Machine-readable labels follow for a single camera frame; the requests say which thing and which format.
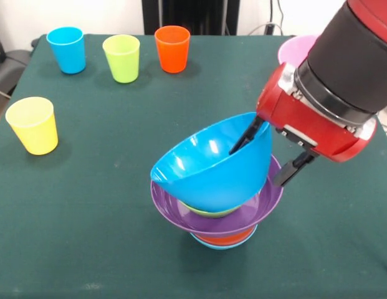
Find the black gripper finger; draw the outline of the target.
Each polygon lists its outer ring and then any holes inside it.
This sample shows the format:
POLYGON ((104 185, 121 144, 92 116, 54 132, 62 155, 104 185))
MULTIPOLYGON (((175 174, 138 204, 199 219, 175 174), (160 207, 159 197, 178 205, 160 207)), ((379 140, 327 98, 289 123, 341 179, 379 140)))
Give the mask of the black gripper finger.
POLYGON ((250 143, 254 139, 257 132, 260 130, 263 123, 264 120, 259 116, 256 116, 251 124, 247 127, 243 135, 238 139, 236 144, 230 149, 229 154, 234 154, 236 151, 245 147, 246 144, 250 143))
POLYGON ((288 163, 284 164, 272 180, 274 186, 284 187, 295 175, 297 175, 314 159, 315 156, 312 153, 304 151, 295 159, 290 160, 288 163))

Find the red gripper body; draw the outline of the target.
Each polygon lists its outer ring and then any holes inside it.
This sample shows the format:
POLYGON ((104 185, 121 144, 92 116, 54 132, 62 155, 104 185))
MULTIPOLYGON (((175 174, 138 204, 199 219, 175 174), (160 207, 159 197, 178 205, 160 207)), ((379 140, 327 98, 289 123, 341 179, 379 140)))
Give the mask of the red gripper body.
POLYGON ((375 136, 377 119, 348 130, 346 125, 316 111, 305 98, 295 94, 295 67, 279 65, 259 96, 256 112, 259 118, 277 129, 292 133, 310 149, 334 162, 345 162, 360 153, 375 136))

